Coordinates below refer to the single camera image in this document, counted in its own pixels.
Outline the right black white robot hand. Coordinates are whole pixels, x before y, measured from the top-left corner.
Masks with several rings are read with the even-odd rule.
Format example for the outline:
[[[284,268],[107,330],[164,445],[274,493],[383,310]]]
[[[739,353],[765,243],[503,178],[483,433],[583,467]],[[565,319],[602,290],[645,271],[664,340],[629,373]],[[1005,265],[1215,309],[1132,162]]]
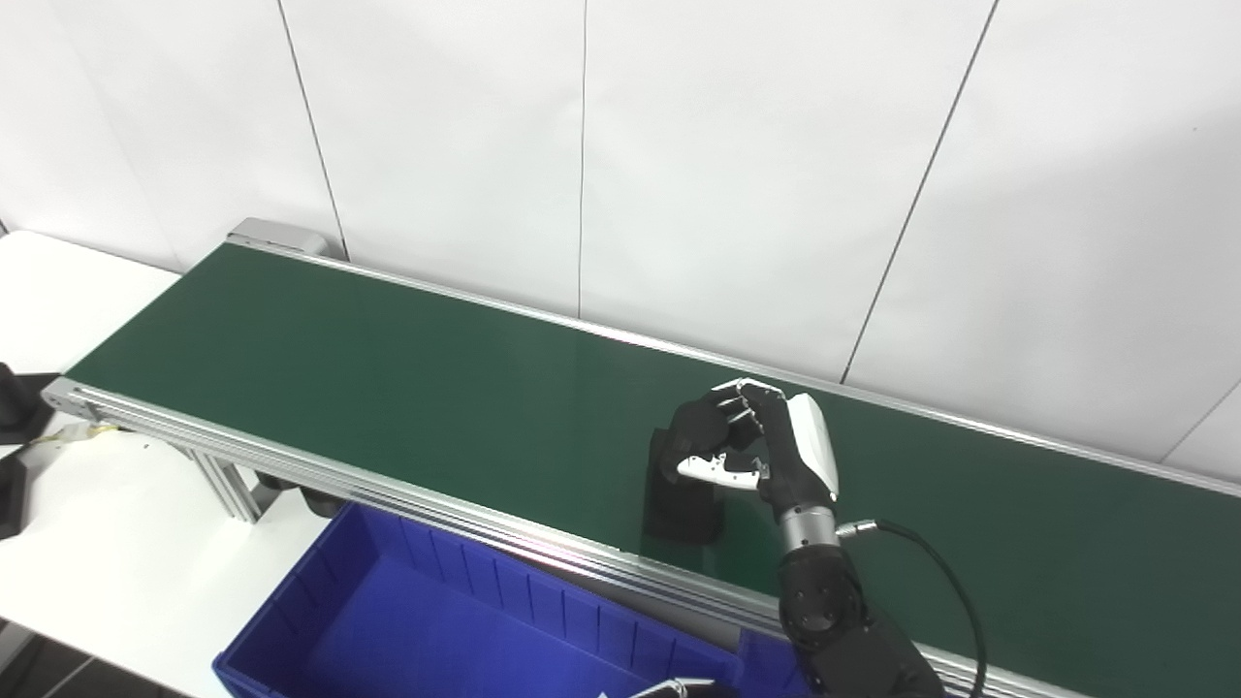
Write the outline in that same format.
[[[831,510],[841,491],[815,397],[791,397],[753,378],[736,378],[683,402],[668,428],[652,433],[652,463],[671,483],[690,479],[757,493],[774,520]]]

